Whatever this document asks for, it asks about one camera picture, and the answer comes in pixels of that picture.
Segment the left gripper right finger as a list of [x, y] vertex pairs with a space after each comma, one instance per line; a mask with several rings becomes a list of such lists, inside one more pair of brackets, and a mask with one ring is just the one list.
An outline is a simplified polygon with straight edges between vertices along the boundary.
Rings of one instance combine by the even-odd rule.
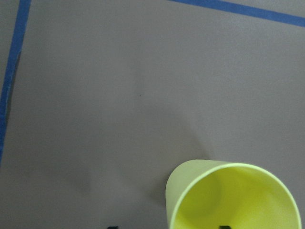
[[231, 229], [231, 227], [228, 225], [220, 225], [219, 229]]

